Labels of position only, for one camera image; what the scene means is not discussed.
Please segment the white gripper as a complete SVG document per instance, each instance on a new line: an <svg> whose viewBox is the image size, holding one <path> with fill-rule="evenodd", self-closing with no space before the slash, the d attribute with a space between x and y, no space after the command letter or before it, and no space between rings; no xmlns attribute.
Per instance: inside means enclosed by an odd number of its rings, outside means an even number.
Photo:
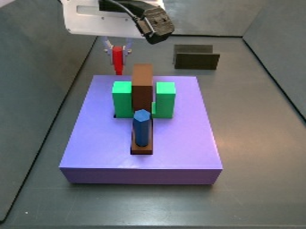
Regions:
<svg viewBox="0 0 306 229"><path fill-rule="evenodd" d="M143 0L146 3L164 9L163 0ZM132 39L144 38L126 13L102 12L98 0L61 0L65 29L72 34L104 36L106 53L112 56L108 37L126 38L123 55L131 53Z"/></svg>

